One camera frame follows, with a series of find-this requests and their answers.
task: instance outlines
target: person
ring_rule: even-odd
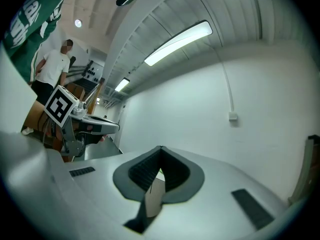
[[[70,59],[67,53],[71,51],[74,42],[66,40],[60,51],[52,50],[47,53],[36,67],[36,78],[31,88],[37,94],[36,100],[42,105],[46,105],[54,88],[60,78],[59,85],[64,86],[67,73],[69,71]],[[27,127],[22,131],[23,135],[28,135],[34,130]]]
[[[64,0],[26,0],[4,33],[3,44],[27,82],[36,78],[35,63],[42,43],[56,29]]]

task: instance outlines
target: cabinet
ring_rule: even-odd
[[[289,204],[310,195],[319,180],[320,172],[320,137],[313,135],[305,141],[304,158],[300,176]]]

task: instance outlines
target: floor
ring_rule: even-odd
[[[121,152],[113,143],[112,139],[106,138],[104,142],[88,145],[85,149],[85,154],[82,157],[76,157],[74,161],[107,158],[107,157],[112,157],[120,154]]]

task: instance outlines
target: black shorts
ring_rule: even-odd
[[[50,98],[50,95],[54,91],[54,88],[51,84],[40,82],[40,81],[34,81],[31,89],[38,95],[36,100],[40,102],[42,105],[46,105],[47,101]]]

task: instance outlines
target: black rubber pad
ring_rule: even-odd
[[[257,230],[262,229],[274,220],[245,189],[239,189],[231,192],[231,194]]]
[[[88,174],[88,173],[91,173],[94,171],[95,171],[95,169],[93,167],[86,167],[86,168],[82,168],[82,169],[71,170],[71,171],[69,171],[69,173],[71,174],[72,177],[76,177],[76,176]]]

